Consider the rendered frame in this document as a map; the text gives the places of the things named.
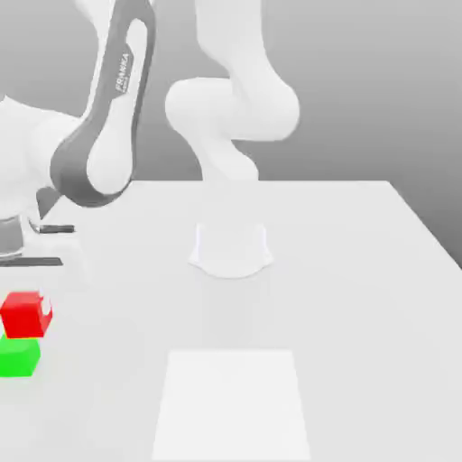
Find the small green cube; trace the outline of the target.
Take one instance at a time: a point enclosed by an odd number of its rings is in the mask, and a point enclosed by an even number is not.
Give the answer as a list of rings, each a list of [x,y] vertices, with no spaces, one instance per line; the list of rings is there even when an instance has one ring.
[[[0,377],[30,377],[40,358],[37,338],[0,338]]]

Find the small red cube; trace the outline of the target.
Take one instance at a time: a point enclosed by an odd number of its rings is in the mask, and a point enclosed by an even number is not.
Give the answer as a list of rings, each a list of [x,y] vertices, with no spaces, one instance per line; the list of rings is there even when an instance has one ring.
[[[44,297],[38,291],[12,291],[0,307],[0,319],[8,338],[40,338],[51,324],[52,307],[43,312]]]

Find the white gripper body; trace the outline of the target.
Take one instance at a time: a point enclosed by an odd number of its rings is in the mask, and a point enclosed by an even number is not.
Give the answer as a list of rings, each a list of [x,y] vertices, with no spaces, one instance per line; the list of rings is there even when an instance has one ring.
[[[0,260],[0,290],[37,291],[74,289],[86,285],[86,271],[80,263],[59,257],[15,257]]]

